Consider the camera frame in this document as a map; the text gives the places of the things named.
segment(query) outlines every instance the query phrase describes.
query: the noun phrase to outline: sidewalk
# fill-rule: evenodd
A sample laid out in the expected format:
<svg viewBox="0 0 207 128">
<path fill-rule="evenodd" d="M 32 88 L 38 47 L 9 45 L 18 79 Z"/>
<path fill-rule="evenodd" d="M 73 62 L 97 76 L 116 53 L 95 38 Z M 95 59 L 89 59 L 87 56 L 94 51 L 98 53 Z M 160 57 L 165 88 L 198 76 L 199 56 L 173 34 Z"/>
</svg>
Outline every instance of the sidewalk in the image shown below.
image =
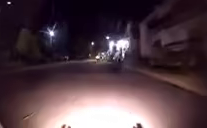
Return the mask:
<svg viewBox="0 0 207 128">
<path fill-rule="evenodd" d="M 147 66 L 126 66 L 147 76 L 168 82 L 182 90 L 207 97 L 207 81 L 192 72 L 172 72 L 166 69 L 154 69 Z"/>
</svg>

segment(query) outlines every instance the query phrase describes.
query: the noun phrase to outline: night sky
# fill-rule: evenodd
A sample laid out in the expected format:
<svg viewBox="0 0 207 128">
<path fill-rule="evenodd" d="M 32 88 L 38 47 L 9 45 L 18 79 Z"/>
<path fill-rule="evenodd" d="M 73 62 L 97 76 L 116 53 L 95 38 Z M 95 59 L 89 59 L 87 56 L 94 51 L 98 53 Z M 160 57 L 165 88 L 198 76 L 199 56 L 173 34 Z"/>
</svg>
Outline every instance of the night sky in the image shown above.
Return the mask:
<svg viewBox="0 0 207 128">
<path fill-rule="evenodd" d="M 68 40 L 65 47 L 75 53 L 76 50 L 79 51 L 77 47 L 88 49 L 88 43 L 91 41 L 114 33 L 118 22 L 125 25 L 129 20 L 141 21 L 160 1 L 12 0 L 13 4 L 7 6 L 5 0 L 0 0 L 0 31 L 3 37 L 1 39 L 9 41 L 14 37 L 11 40 L 15 42 L 20 28 L 26 24 L 27 27 L 38 31 L 43 26 L 66 22 Z M 29 21 L 29 15 L 35 15 L 33 21 Z"/>
</svg>

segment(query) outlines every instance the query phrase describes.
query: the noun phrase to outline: bright light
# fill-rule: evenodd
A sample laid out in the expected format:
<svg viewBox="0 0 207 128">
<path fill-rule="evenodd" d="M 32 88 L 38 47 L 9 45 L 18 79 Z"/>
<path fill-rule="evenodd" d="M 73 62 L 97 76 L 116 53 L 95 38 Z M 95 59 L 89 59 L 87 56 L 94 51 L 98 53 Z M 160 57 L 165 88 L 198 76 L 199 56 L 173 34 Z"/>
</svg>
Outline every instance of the bright light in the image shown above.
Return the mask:
<svg viewBox="0 0 207 128">
<path fill-rule="evenodd" d="M 110 50 L 110 51 L 112 51 L 114 45 L 115 45 L 115 42 L 114 42 L 114 41 L 110 41 L 110 42 L 109 42 L 109 50 Z"/>
<path fill-rule="evenodd" d="M 53 37 L 53 36 L 55 35 L 54 31 L 50 30 L 50 31 L 49 31 L 49 35 L 50 35 L 51 37 Z"/>
<path fill-rule="evenodd" d="M 109 37 L 109 36 L 106 36 L 105 38 L 106 38 L 107 40 L 109 40 L 109 39 L 110 39 L 110 37 Z"/>
<path fill-rule="evenodd" d="M 91 107 L 68 114 L 58 124 L 72 128 L 132 128 L 142 121 L 139 116 L 114 107 Z"/>
<path fill-rule="evenodd" d="M 99 55 L 97 55 L 97 56 L 95 57 L 95 59 L 100 59 L 100 56 L 99 56 Z"/>
<path fill-rule="evenodd" d="M 124 48 L 129 48 L 129 41 L 128 40 L 125 40 L 125 39 L 121 39 L 117 42 L 116 44 L 116 48 L 117 50 L 119 49 L 124 49 Z"/>
<path fill-rule="evenodd" d="M 11 5 L 11 1 L 7 1 L 7 4 L 8 4 L 8 5 Z"/>
</svg>

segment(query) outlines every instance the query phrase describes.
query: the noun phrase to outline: road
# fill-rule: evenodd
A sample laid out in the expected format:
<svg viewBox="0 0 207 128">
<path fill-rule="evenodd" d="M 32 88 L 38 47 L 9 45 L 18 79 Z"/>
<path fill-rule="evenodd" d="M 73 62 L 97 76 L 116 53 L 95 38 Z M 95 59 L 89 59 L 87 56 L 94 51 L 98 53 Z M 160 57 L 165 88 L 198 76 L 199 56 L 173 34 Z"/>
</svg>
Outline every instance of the road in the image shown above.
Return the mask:
<svg viewBox="0 0 207 128">
<path fill-rule="evenodd" d="M 7 128 L 207 128 L 207 98 L 107 63 L 77 62 L 0 76 Z"/>
</svg>

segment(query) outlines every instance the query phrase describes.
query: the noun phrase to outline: asphalt road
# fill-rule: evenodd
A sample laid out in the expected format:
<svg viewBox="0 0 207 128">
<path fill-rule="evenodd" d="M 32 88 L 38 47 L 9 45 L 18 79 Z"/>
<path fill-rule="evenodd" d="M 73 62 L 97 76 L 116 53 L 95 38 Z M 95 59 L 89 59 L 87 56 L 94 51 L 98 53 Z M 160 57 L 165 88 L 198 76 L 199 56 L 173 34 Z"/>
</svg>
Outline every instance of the asphalt road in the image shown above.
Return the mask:
<svg viewBox="0 0 207 128">
<path fill-rule="evenodd" d="M 107 63 L 0 75 L 6 128 L 207 128 L 207 98 Z"/>
</svg>

